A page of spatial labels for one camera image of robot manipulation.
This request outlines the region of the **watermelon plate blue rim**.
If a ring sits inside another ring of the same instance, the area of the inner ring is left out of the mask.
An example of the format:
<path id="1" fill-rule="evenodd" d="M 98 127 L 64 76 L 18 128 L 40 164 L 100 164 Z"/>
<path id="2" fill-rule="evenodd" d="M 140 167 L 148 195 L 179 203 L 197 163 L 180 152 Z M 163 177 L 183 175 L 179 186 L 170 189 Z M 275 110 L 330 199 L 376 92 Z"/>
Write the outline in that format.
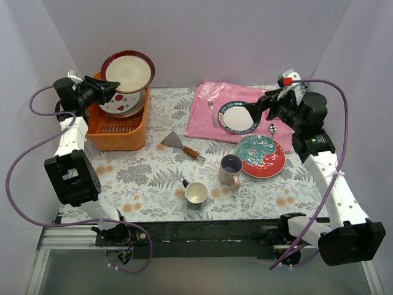
<path id="1" fill-rule="evenodd" d="M 132 111 L 141 100 L 142 92 L 116 93 L 108 103 L 99 107 L 108 114 L 122 115 Z"/>
<path id="2" fill-rule="evenodd" d="M 128 112 L 126 114 L 119 115 L 119 117 L 131 117 L 131 116 L 134 116 L 137 113 L 141 112 L 142 109 L 144 108 L 144 105 L 145 105 L 146 95 L 147 95 L 147 90 L 144 89 L 141 92 L 141 99 L 136 104 L 136 106 L 130 112 Z"/>

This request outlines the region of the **red rim cream plate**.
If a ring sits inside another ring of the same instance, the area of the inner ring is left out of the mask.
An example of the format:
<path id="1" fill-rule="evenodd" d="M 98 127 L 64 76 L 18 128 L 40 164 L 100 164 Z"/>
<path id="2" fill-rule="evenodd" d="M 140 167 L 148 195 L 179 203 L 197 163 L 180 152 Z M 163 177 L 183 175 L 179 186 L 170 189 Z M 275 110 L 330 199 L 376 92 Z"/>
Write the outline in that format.
<path id="1" fill-rule="evenodd" d="M 155 65 L 144 53 L 124 50 L 109 56 L 100 69 L 104 81 L 119 82 L 119 93 L 136 93 L 147 88 L 155 77 Z"/>

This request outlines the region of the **iridescent mug pink handle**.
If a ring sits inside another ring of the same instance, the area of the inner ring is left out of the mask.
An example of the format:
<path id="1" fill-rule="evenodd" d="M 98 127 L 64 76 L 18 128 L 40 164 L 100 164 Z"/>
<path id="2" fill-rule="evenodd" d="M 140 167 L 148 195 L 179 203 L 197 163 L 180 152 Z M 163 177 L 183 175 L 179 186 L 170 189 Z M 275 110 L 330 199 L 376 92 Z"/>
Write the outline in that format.
<path id="1" fill-rule="evenodd" d="M 237 155 L 226 155 L 220 161 L 219 181 L 224 185 L 230 186 L 232 192 L 238 192 L 240 188 L 239 176 L 242 170 L 243 161 Z"/>

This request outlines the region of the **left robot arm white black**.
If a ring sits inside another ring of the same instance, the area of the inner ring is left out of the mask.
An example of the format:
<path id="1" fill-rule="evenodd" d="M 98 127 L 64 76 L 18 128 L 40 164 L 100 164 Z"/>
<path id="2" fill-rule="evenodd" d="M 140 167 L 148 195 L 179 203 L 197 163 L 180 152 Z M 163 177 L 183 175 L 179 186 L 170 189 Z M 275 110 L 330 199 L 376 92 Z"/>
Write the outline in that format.
<path id="1" fill-rule="evenodd" d="M 63 205 L 80 208 L 97 221 L 92 231 L 107 242 L 123 246 L 130 241 L 131 232 L 121 213 L 99 199 L 101 182 L 84 151 L 88 108 L 110 102 L 119 85 L 89 76 L 64 77 L 53 83 L 60 98 L 55 111 L 63 133 L 55 155 L 44 162 L 44 168 Z"/>

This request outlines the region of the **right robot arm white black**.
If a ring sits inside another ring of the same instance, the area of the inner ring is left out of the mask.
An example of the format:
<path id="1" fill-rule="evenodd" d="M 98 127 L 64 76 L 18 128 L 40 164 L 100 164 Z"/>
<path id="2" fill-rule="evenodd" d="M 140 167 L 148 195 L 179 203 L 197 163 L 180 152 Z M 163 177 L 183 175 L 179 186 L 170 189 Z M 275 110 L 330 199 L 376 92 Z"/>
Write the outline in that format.
<path id="1" fill-rule="evenodd" d="M 319 208 L 326 208 L 329 215 L 328 226 L 317 222 L 318 213 L 311 218 L 303 213 L 282 215 L 278 238 L 292 245 L 279 261 L 290 256 L 300 241 L 314 246 L 328 266 L 370 261 L 386 234 L 383 224 L 371 221 L 361 208 L 341 171 L 342 160 L 323 128 L 326 104 L 319 93 L 307 93 L 297 103 L 294 92 L 279 98 L 274 90 L 245 106 L 254 122 L 268 111 L 268 120 L 278 118 L 293 130 L 294 151 L 322 195 Z"/>

